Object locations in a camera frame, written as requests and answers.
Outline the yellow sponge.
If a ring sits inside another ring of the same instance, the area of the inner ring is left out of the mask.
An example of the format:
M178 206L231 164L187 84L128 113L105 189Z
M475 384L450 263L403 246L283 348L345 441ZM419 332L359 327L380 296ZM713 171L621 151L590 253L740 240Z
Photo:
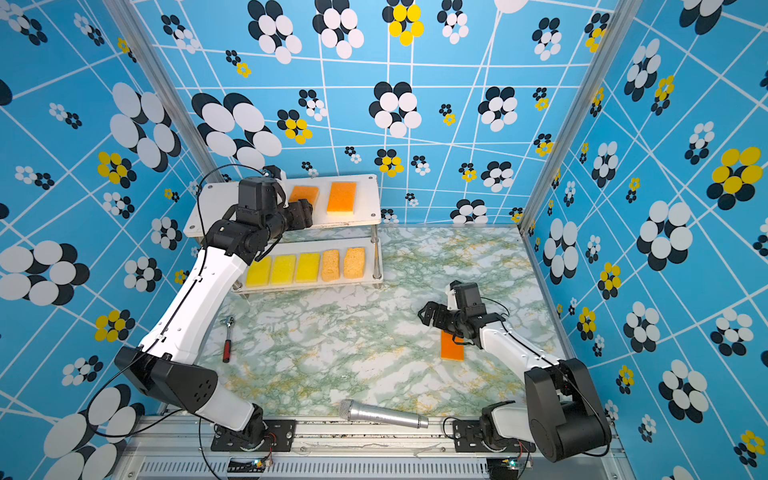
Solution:
M299 255L296 282L315 283L318 281L321 263L320 253L302 253Z
M294 282L297 259L295 255L279 255L273 259L270 283L290 285Z
M250 289L268 285L270 282L271 269L271 257L266 257L260 261L254 261L246 272L245 286Z

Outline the green circuit board left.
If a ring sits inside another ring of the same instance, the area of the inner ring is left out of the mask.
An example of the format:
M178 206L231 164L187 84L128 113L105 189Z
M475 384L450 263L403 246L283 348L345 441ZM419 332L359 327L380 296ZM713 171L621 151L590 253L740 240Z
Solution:
M272 466L273 460L271 458L231 459L227 465L227 472L236 474L264 473Z

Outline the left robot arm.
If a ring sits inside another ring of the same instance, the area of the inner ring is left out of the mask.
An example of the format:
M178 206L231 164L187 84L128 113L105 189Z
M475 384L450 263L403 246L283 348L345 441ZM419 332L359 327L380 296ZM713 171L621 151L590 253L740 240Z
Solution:
M138 347L123 347L115 364L142 394L218 426L249 447L265 437L262 409L224 386L215 371L197 365L226 294L287 231L312 225L306 200L290 201L272 176L240 181L238 200L206 231L202 248L177 296Z

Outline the aluminium front rail frame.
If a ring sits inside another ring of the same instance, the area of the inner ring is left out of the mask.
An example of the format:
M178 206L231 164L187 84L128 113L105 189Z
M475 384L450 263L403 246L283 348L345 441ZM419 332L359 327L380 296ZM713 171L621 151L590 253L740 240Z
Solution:
M578 455L552 463L540 452L457 453L445 434L450 421L432 418L426 429L343 421L297 420L290 452L213 452L213 428L186 415L166 421L148 417L144 433L130 441L116 479L487 479L488 458L528 462L521 479L632 479L635 474L619 440L603 457ZM231 459L269 456L264 473L228 473Z

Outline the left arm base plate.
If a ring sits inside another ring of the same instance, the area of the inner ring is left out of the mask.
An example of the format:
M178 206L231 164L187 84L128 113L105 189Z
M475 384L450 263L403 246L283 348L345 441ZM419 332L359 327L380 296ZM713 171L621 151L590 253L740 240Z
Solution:
M256 436L215 425L210 446L213 452L290 452L296 438L295 419L263 420Z

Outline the tan porous sponge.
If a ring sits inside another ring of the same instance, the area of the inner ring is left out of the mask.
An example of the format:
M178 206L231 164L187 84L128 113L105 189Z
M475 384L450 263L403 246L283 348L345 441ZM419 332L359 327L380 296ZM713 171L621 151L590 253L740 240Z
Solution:
M366 249L363 247L348 248L343 260L343 275L345 279L360 279L366 268Z
M323 282L334 282L341 277L340 252L337 249L322 253L321 279Z

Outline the orange sponge back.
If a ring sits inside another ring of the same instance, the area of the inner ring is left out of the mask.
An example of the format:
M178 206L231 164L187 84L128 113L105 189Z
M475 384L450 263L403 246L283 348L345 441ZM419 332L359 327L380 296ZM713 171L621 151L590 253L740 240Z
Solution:
M333 182L326 213L329 216L352 216L355 211L356 192L356 182Z

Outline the yellow sponge back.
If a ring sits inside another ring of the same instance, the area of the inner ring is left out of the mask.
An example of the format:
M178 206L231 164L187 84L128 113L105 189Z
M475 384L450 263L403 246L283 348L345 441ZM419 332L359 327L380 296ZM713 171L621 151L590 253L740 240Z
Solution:
M254 261L246 272L245 286L250 289L268 285L270 282L271 269L271 257L266 257L260 261Z

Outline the red handled wrench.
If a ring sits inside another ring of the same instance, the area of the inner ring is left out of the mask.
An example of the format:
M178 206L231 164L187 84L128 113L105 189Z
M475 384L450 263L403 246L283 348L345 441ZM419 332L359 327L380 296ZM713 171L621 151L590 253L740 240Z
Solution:
M235 323L235 318L233 316L228 317L224 324L226 326L226 337L222 352L222 362L223 363L229 363L231 360L231 354L232 354L232 331L233 326Z

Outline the orange sponge front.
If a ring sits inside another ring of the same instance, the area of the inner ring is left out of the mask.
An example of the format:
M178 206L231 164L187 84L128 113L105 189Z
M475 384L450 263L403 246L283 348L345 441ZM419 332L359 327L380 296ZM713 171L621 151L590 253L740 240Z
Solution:
M447 332L441 333L440 358L442 360L463 362L465 359L465 346L454 340Z

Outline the silver microphone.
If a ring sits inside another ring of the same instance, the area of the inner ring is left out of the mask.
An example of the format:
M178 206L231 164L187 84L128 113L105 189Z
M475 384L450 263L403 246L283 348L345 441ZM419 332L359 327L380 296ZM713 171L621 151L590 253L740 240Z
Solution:
M414 429L429 427L429 419L418 413L364 404L353 399L344 399L340 402L339 416L347 421L381 423Z

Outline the orange sponge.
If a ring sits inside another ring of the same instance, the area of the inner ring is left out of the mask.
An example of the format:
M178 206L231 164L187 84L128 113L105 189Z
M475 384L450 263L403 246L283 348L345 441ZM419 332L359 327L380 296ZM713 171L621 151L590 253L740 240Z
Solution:
M465 346L454 340L447 332L441 333L440 358L442 360L463 362L465 359Z
M355 211L356 192L356 182L333 182L326 213L329 216L352 216Z
M289 201L298 202L300 200L306 200L310 205L314 206L317 202L318 196L318 187L297 185L293 187Z

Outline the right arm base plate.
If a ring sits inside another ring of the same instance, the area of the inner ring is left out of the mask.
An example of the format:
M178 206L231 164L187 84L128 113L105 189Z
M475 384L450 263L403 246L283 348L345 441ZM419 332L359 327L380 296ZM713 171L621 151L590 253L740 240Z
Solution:
M486 440L479 420L451 420L450 426L445 428L445 434L453 441L457 453L525 455L537 452L532 442L519 439Z

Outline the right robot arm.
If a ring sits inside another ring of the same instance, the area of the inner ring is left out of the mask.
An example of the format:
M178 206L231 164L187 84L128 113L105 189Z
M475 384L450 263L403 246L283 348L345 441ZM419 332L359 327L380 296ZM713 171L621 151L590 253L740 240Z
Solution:
M552 462L610 449L609 421L583 362L559 359L514 332L503 314L487 310L475 283L451 282L447 300L427 302L418 311L421 323L492 355L524 382L523 406L505 401L482 410L486 449L534 446Z

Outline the circuit board right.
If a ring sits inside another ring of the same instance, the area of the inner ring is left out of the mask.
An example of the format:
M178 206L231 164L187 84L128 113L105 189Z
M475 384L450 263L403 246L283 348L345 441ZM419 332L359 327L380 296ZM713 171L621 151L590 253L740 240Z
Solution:
M528 462L512 458L488 458L486 465L490 479L518 479L525 472Z

